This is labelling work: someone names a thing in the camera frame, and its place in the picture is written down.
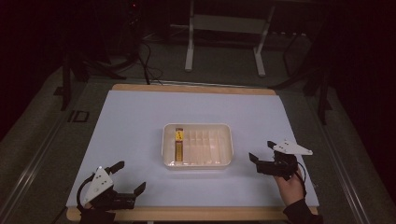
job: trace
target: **label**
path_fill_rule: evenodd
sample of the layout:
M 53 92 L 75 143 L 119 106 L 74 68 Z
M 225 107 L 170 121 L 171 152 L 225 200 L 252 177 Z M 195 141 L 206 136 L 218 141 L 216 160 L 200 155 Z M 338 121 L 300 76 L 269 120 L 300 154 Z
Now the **label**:
M 183 129 L 176 128 L 175 132 L 175 161 L 183 161 Z

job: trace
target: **plastic container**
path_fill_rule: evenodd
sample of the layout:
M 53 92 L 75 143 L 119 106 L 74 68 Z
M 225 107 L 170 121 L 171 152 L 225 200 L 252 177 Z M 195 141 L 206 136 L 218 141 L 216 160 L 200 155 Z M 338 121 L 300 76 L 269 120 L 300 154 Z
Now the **plastic container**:
M 176 129 L 183 129 L 182 161 L 176 160 Z M 163 128 L 163 163 L 169 169 L 224 169 L 233 158 L 226 124 L 167 124 Z

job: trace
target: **white desk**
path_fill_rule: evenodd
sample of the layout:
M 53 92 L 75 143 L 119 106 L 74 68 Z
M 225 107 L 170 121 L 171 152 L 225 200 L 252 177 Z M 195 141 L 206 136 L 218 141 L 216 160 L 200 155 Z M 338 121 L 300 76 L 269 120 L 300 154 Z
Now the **white desk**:
M 98 166 L 118 161 L 125 161 L 125 167 L 111 176 L 117 192 L 132 192 L 145 181 L 147 187 L 135 209 L 117 211 L 116 220 L 286 218 L 276 182 L 271 176 L 257 174 L 248 158 L 252 152 L 261 160 L 272 161 L 267 141 L 295 141 L 284 107 L 273 91 L 135 85 L 117 85 L 113 90 L 70 193 L 69 219 L 79 220 L 76 195 L 83 180 Z M 168 170 L 161 154 L 167 123 L 228 124 L 234 150 L 231 164 L 218 171 Z M 309 176 L 305 184 L 307 204 L 316 213 L 318 198 Z
M 233 18 L 221 16 L 200 15 L 194 13 L 194 0 L 190 0 L 190 23 L 189 23 L 189 45 L 187 48 L 185 70 L 192 70 L 194 55 L 194 30 L 211 30 L 223 32 L 237 32 L 246 34 L 261 35 L 257 47 L 253 49 L 256 60 L 257 72 L 260 77 L 265 76 L 264 65 L 262 63 L 262 46 L 268 34 L 271 19 L 273 18 L 275 5 L 272 5 L 266 20 Z

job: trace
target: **human hand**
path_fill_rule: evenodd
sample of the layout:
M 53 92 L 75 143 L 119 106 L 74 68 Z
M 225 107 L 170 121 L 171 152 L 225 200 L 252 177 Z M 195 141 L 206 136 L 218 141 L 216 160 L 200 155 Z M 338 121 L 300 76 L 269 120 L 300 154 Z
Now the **human hand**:
M 274 179 L 279 188 L 280 197 L 286 206 L 304 198 L 303 185 L 297 175 L 292 175 L 289 180 L 285 180 L 281 176 L 274 176 Z

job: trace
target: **wooden table edge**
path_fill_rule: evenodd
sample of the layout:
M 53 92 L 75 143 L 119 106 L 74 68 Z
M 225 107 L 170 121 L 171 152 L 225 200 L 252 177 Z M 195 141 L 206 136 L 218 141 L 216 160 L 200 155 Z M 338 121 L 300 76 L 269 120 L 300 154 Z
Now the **wooden table edge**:
M 133 210 L 111 211 L 117 221 L 265 221 L 287 220 L 284 207 L 136 207 Z M 316 207 L 309 207 L 313 214 Z M 76 207 L 68 207 L 66 216 L 80 220 Z
M 222 94 L 251 94 L 251 95 L 276 95 L 274 90 L 241 87 L 207 87 L 207 86 L 173 86 L 173 85 L 135 85 L 115 84 L 113 91 L 167 91 L 167 92 L 196 92 L 196 93 L 222 93 Z

